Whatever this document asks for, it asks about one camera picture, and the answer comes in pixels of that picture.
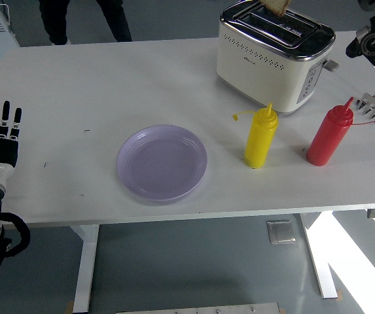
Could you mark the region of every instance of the person's leg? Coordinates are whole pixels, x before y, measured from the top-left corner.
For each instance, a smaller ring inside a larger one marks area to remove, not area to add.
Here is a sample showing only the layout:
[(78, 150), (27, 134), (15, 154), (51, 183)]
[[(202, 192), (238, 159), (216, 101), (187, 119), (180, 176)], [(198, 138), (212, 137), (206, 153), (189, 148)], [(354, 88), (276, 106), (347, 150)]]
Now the person's leg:
[(122, 7), (122, 0), (97, 0), (117, 41), (132, 41), (128, 21)]
[(67, 7), (70, 0), (39, 0), (43, 25), (53, 44), (67, 43)]

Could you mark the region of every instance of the robot finger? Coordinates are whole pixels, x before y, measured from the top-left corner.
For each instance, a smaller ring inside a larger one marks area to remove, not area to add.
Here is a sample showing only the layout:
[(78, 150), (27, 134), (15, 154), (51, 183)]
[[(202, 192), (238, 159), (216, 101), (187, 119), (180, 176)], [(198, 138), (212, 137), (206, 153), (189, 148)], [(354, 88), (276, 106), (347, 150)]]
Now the robot finger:
[(14, 114), (14, 123), (12, 124), (12, 129), (10, 131), (10, 139), (17, 141), (18, 134), (20, 133), (19, 126), (22, 119), (22, 109), (17, 108)]
[(7, 100), (3, 106), (3, 116), (0, 125), (0, 138), (6, 139), (9, 132), (10, 102)]

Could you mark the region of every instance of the red squeeze bottle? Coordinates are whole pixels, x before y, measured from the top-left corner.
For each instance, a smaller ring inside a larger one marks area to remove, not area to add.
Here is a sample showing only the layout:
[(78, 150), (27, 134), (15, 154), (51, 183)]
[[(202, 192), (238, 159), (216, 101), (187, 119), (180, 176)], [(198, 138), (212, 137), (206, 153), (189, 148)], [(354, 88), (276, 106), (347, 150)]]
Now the red squeeze bottle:
[(325, 116), (306, 153), (306, 159), (311, 164), (323, 166), (330, 160), (353, 123), (352, 101), (353, 97), (345, 105), (335, 106)]

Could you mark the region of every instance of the white toaster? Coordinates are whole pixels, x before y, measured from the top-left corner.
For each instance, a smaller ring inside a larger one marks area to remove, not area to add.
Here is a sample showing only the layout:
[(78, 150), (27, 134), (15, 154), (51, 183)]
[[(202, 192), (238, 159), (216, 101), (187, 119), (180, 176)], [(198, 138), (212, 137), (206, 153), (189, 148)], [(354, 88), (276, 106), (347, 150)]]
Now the white toaster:
[(240, 1), (221, 14), (217, 73), (229, 85), (278, 114), (313, 94), (335, 40), (326, 25), (287, 10), (278, 17), (259, 1)]

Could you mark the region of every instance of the bread slice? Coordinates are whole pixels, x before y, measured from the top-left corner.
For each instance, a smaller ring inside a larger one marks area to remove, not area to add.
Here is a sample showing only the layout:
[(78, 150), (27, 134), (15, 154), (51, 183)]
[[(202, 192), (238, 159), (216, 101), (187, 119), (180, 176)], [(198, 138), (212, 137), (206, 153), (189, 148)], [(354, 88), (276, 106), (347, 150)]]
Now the bread slice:
[(260, 0), (260, 2), (277, 16), (283, 16), (291, 0)]

